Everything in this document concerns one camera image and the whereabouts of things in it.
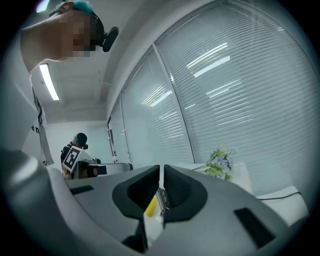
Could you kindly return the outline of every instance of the flower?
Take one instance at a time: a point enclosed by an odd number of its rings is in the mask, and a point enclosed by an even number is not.
[[[219,179],[230,181],[232,179],[231,170],[234,164],[230,155],[235,153],[236,151],[234,149],[226,150],[223,147],[214,151],[210,155],[210,159],[206,162],[205,166],[207,166],[208,169],[205,170],[205,173]]]

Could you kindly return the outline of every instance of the headset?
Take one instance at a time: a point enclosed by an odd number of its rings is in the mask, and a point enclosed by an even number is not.
[[[102,47],[105,53],[109,52],[112,45],[114,44],[117,36],[119,35],[119,29],[114,26],[109,32],[105,32],[104,25],[99,17],[92,12],[92,21],[90,23],[92,29],[90,37],[90,51],[94,51],[96,46]]]

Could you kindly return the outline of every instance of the horizontal blinds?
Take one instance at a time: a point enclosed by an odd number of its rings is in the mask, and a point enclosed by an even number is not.
[[[129,159],[124,123],[121,113],[120,97],[114,104],[112,113],[110,115],[110,122],[112,128],[114,149],[116,152],[118,163],[130,163],[131,161]]]
[[[158,43],[196,163],[234,148],[256,194],[311,168],[319,128],[318,77],[296,41],[246,5],[225,2]]]
[[[152,49],[121,94],[132,165],[193,163],[188,157],[178,110]]]

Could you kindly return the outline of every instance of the shirt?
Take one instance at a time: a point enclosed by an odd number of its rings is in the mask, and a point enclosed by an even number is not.
[[[46,161],[40,144],[39,113],[31,74],[21,53],[20,33],[3,56],[0,83],[0,148],[22,150],[41,162]]]

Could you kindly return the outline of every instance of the white wall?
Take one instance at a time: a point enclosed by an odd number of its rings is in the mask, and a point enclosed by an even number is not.
[[[124,52],[113,76],[106,99],[107,120],[127,78],[152,43],[181,18],[210,2],[213,0],[171,0],[144,23]]]
[[[89,148],[86,151],[90,156],[99,158],[105,164],[113,163],[106,121],[51,123],[47,125],[45,131],[54,160],[51,167],[61,169],[61,150],[78,133],[84,133],[87,136]]]

